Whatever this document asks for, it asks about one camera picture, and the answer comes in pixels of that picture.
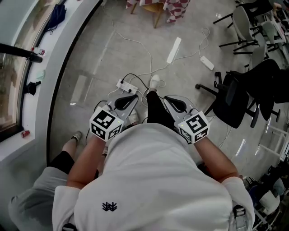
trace black shorts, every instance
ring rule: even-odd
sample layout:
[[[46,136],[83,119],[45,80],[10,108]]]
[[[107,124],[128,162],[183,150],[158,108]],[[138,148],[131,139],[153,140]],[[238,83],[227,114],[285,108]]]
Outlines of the black shorts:
[[[66,174],[69,174],[72,166],[74,165],[74,160],[68,154],[67,151],[62,151],[57,157],[53,159],[53,161],[48,165],[48,167],[54,167],[63,171]],[[96,170],[94,179],[98,178],[99,172]]]

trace concrete floor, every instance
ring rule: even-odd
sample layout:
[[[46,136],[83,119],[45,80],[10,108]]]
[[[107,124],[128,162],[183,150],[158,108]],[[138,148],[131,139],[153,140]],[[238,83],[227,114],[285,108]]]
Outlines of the concrete floor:
[[[140,75],[150,71],[150,57],[147,51],[139,43],[124,40],[115,33],[112,18],[116,31],[126,38],[140,41],[150,51],[153,58],[152,70],[167,65],[168,54],[177,37],[182,39],[177,56],[182,57],[198,51],[199,43],[204,38],[201,28],[210,29],[209,46],[201,51],[201,55],[205,55],[215,65],[214,71],[210,71],[200,62],[198,54],[176,60],[172,65],[156,72],[166,81],[166,86],[159,89],[159,95],[162,97],[185,96],[196,105],[198,110],[205,111],[214,97],[205,91],[196,90],[195,84],[201,83],[213,89],[215,71],[221,71],[223,77],[228,70],[245,72],[244,65],[249,63],[249,55],[233,55],[234,46],[222,49],[218,47],[222,43],[237,41],[234,27],[227,29],[231,19],[216,25],[212,24],[217,17],[223,17],[233,11],[234,0],[192,0],[184,18],[174,24],[167,24],[165,23],[167,15],[163,14],[157,29],[153,28],[155,16],[151,12],[137,6],[134,14],[131,15],[130,9],[126,9],[125,5],[126,2],[123,0],[119,0],[117,4],[115,1],[108,1],[107,9],[99,8],[71,54],[53,113],[51,159],[61,151],[63,144],[77,130],[84,134],[78,146],[79,154],[85,146],[89,119],[96,104],[100,100],[107,100],[107,94],[116,89],[116,83],[126,74]],[[141,78],[149,84],[149,74],[142,75]],[[75,90],[78,79],[81,79],[83,85]],[[134,79],[132,84],[139,87],[142,92],[145,90],[137,79]],[[278,124],[274,123],[275,118],[272,118],[272,125],[280,128],[284,126],[286,122],[284,110],[287,111],[287,107],[288,105],[276,105],[282,113]],[[141,120],[144,119],[146,108],[140,100],[136,109]],[[259,115],[258,122],[252,129],[251,119],[250,116],[245,115],[240,127],[231,130],[221,150],[233,161],[242,175],[258,179],[270,165],[277,163],[278,157],[261,149],[256,153],[266,121]],[[211,122],[209,138],[219,146],[226,137],[227,129],[230,131],[231,128],[215,117]],[[243,140],[246,142],[239,150]],[[190,149],[194,160],[200,161],[193,145]]]

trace red and white tablecloth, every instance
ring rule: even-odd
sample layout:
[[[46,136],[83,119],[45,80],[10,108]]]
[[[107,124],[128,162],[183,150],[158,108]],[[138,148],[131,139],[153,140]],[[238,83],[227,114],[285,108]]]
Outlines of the red and white tablecloth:
[[[178,18],[184,17],[186,7],[189,5],[190,0],[127,0],[126,8],[129,8],[138,2],[140,2],[140,5],[162,2],[163,9],[168,9],[170,12],[170,17],[167,19],[167,23],[173,23]]]

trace black and white marker cube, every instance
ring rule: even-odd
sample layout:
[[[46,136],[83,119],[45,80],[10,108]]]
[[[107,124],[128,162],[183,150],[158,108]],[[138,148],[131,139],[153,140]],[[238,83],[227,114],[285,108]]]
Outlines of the black and white marker cube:
[[[189,142],[195,143],[209,134],[210,125],[202,111],[178,124],[179,133]]]
[[[123,120],[103,110],[101,107],[97,107],[89,120],[90,131],[104,141],[108,141],[119,134],[123,124]]]

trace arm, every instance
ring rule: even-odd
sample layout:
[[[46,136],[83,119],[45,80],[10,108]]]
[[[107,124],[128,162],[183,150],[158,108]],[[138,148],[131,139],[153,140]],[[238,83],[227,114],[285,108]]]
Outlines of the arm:
[[[82,189],[94,180],[105,142],[93,136],[68,174],[66,186]]]
[[[277,16],[277,10],[282,9],[282,6],[279,3],[273,4],[273,15],[281,22],[280,18]]]
[[[216,181],[222,183],[229,177],[239,177],[235,165],[207,137],[196,142],[195,147]]]

